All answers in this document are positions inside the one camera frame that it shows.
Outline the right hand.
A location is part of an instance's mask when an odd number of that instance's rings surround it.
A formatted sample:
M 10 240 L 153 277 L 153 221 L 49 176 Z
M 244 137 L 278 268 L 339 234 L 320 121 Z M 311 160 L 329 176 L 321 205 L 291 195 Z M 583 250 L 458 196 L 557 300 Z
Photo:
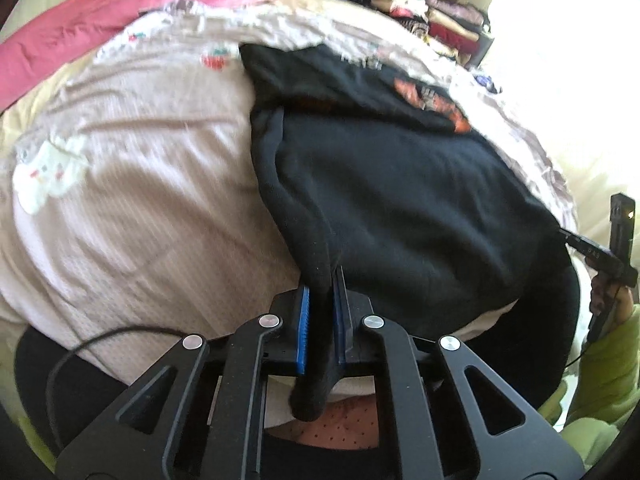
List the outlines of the right hand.
M 613 305 L 608 314 L 603 333 L 608 334 L 618 326 L 626 323 L 634 313 L 634 297 L 629 287 L 614 282 L 604 272 L 598 271 L 591 279 L 589 310 L 595 316 L 605 314 L 606 303 Z

